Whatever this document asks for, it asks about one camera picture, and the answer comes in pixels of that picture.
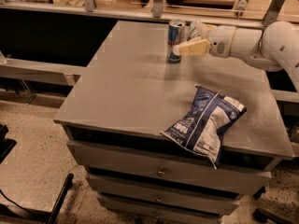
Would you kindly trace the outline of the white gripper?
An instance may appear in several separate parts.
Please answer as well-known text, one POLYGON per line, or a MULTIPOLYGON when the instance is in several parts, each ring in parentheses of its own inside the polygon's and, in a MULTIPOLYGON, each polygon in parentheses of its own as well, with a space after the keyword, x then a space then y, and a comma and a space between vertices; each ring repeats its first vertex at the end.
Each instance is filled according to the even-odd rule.
POLYGON ((208 52, 221 58, 230 56, 230 49, 236 32, 235 26, 220 25, 197 22, 197 29, 201 40, 190 40, 173 47, 175 55, 203 56, 208 52))

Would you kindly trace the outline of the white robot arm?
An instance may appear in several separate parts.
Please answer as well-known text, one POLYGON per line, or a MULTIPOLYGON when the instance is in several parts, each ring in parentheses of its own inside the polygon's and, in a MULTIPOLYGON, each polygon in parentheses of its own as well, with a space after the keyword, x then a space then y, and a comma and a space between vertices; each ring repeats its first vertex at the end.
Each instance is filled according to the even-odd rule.
POLYGON ((190 39, 173 47, 175 55, 240 59, 268 72, 284 70, 299 91, 299 30, 287 21, 276 21, 263 31, 193 21, 190 39))

